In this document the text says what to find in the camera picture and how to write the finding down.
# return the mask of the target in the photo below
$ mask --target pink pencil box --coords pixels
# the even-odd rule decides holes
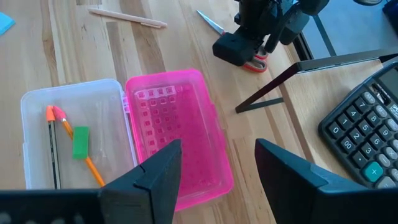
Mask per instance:
[[[182,179],[176,211],[233,187],[226,140],[197,70],[133,77],[126,83],[139,163],[174,139],[182,140]]]

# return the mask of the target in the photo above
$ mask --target wooden desk surface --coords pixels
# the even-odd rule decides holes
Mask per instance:
[[[357,85],[382,68],[379,60],[296,75],[280,86],[305,158],[350,178],[318,136],[318,124]]]
[[[91,15],[89,4],[167,22],[157,30]],[[233,168],[234,189],[224,197],[175,215],[174,223],[274,223],[254,161],[254,141],[265,138],[303,156],[284,104],[236,114],[234,107],[292,64],[279,45],[267,72],[245,72],[213,56],[218,38],[195,12],[203,11],[226,30],[237,26],[234,1],[195,0],[0,0],[16,25],[0,36],[0,189],[24,189],[21,96],[69,83],[117,79],[195,68],[206,79]],[[280,95],[275,90],[265,98]]]

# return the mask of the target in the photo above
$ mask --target wooden stick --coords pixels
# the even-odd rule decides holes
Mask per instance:
[[[124,19],[127,21],[132,21],[132,22],[139,22],[142,25],[145,26],[150,26],[154,28],[161,28],[161,27],[167,27],[167,23],[162,22],[162,21],[156,21],[153,19],[147,19],[143,17],[138,17],[138,16],[131,16],[123,13],[118,13],[118,12],[112,12],[108,10],[102,10],[102,9],[94,9],[94,8],[89,8],[87,9],[89,12],[102,15],[102,16],[109,16],[117,19]]]

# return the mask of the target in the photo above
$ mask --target scissors blade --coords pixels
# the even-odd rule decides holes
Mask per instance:
[[[220,35],[224,34],[224,29],[222,27],[220,27],[220,25],[218,25],[217,23],[215,23],[214,21],[212,21],[211,19],[209,19],[209,17],[205,16],[201,11],[197,10],[197,12],[199,13],[199,15],[202,16],[202,18],[204,18],[204,20],[206,20],[207,23],[209,23],[209,25],[215,30],[217,31],[217,33],[219,33]]]

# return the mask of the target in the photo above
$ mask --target blue paper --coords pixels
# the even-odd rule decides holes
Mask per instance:
[[[5,15],[4,13],[0,12],[0,35],[5,33],[15,22],[9,16]]]

